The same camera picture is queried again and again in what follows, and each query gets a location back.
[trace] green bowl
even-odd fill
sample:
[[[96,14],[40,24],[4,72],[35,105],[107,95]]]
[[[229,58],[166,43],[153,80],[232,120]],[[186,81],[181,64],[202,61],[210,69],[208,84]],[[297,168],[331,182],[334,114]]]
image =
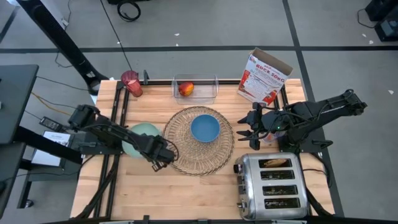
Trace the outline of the green bowl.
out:
[[[146,134],[152,136],[162,135],[162,133],[153,124],[150,123],[141,123],[134,125],[133,127],[131,127],[130,130],[136,134]],[[143,158],[143,156],[137,150],[135,150],[131,144],[122,141],[122,147],[127,155],[134,158]]]

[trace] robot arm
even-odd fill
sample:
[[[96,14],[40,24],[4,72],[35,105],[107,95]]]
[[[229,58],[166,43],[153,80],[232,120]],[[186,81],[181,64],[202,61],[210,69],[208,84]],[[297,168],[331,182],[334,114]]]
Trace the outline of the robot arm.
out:
[[[100,114],[98,108],[90,105],[79,105],[68,120],[74,131],[88,131],[98,136],[105,146],[117,149],[121,148],[121,141],[131,144],[135,150],[152,162],[155,171],[166,167],[178,158],[167,149],[167,140],[161,136],[147,136],[136,134]]]
[[[250,111],[246,117],[238,121],[249,124],[252,131],[238,131],[238,134],[245,136],[238,140],[250,141],[250,147],[259,150],[259,139],[265,138],[270,133],[286,131],[289,144],[296,145],[310,132],[341,116],[361,115],[365,107],[366,103],[363,103],[353,90],[347,90],[340,96],[319,102],[294,103],[281,111],[273,110],[264,115],[262,114],[264,107],[259,103],[253,103],[254,111]]]

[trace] toaster slot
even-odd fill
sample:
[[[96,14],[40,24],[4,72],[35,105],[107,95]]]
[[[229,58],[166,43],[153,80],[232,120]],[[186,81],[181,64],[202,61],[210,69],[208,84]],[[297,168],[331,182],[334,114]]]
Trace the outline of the toaster slot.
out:
[[[297,186],[266,186],[262,187],[262,193],[264,196],[273,195],[297,195]]]
[[[264,168],[292,167],[290,159],[259,159],[259,166]]]
[[[261,171],[261,180],[290,180],[294,179],[292,170],[267,170]]]
[[[300,208],[300,201],[298,198],[265,199],[264,203],[266,205],[266,209]]]
[[[240,195],[246,194],[246,188],[244,186],[239,186],[238,191]]]
[[[236,178],[236,181],[238,181],[238,185],[244,184],[244,183],[243,183],[243,182],[244,182],[243,176],[238,176],[238,177]]]

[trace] blue bowl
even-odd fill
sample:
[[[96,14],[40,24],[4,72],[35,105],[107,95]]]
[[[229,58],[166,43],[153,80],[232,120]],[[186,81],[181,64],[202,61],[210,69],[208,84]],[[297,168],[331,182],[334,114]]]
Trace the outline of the blue bowl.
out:
[[[220,134],[220,124],[212,115],[199,115],[191,123],[191,133],[200,142],[211,142]]]

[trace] gray floor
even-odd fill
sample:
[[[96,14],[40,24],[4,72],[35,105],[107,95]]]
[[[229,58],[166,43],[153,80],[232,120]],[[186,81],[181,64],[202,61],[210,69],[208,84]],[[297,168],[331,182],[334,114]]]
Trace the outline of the gray floor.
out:
[[[356,11],[370,0],[289,0],[301,46],[376,46],[382,43],[372,29],[357,24]],[[56,1],[65,16],[66,1]],[[280,0],[151,0],[139,3],[142,17],[133,23],[120,20],[116,8],[105,4],[125,47],[280,45],[293,46],[284,6]],[[72,0],[68,33],[79,47],[119,47],[97,0]],[[0,1],[0,30],[13,7]],[[361,20],[368,21],[362,14]],[[54,45],[19,10],[0,49],[52,49]],[[292,78],[301,78],[294,51],[270,51],[294,68]],[[86,53],[91,63],[107,77],[119,78],[128,69],[120,52]],[[248,51],[128,52],[138,72],[146,69],[151,79],[171,78],[178,73],[214,73],[220,78],[240,78]],[[353,88],[368,104],[363,115],[338,119],[325,126],[325,136],[335,143],[330,150],[336,184],[346,217],[398,220],[395,172],[398,152],[393,117],[398,109],[398,52],[304,52],[305,64],[316,100]],[[73,68],[60,68],[55,54],[0,54],[0,65],[34,63],[40,76],[85,87]],[[59,62],[68,65],[60,56]],[[84,91],[37,80],[33,91],[66,105],[92,103]],[[29,99],[27,111],[66,123],[68,116]],[[25,114],[22,125],[42,133],[38,120]],[[43,223],[66,220],[72,207],[75,180],[35,182],[29,198],[32,208],[17,210],[23,177],[18,178],[8,208],[0,223]]]

